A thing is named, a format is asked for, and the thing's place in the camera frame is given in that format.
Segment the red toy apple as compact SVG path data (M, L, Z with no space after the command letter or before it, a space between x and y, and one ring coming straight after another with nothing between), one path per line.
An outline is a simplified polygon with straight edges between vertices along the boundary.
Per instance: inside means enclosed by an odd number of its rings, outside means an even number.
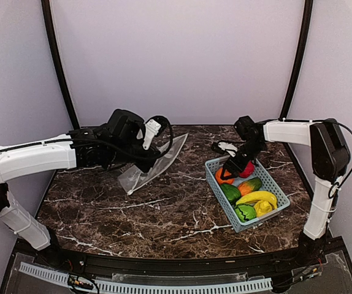
M251 176L253 174L255 170L255 165L249 161L249 163L247 163L247 166L245 167L245 169L239 173L239 177L240 178L248 178L249 176Z

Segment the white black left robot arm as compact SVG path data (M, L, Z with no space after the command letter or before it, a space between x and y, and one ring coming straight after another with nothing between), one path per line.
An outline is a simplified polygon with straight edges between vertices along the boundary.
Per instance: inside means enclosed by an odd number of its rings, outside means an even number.
M9 147L0 146L0 220L14 234L26 240L53 267L66 262L55 233L22 207L8 187L8 181L49 170L135 164L147 172L162 154L151 146L165 129L155 119L146 123L103 124L70 131L54 138Z

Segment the clear dotted zip top bag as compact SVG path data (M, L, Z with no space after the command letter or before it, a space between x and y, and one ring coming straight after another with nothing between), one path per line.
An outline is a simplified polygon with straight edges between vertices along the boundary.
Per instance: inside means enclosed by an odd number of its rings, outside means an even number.
M175 162L187 138L188 133L176 137L170 150L163 157L157 159L148 172L142 172L135 165L124 171L118 177L118 182L123 190L131 195L164 173Z

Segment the orange toy orange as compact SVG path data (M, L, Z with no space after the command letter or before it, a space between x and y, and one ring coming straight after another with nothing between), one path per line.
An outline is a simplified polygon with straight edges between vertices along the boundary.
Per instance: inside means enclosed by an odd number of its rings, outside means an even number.
M216 171L216 173L215 173L215 179L216 179L217 183L218 183L219 185L224 184L224 183L233 184L233 182L234 182L235 179L234 179L234 178L223 179L223 178L221 177L222 171L223 171L223 168L220 168L220 169L218 169L218 170Z

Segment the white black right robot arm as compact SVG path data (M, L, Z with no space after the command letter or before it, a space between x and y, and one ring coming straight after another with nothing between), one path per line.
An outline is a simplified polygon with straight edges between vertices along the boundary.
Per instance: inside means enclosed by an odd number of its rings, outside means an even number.
M334 118L299 120L278 119L254 122L249 116L234 124L240 141L220 140L212 149L227 154L224 170L231 178L239 175L266 149L268 142L280 142L310 147L315 176L312 207L303 229L303 236L320 239L326 232L332 204L343 183L352 173L350 149L342 133L347 126Z

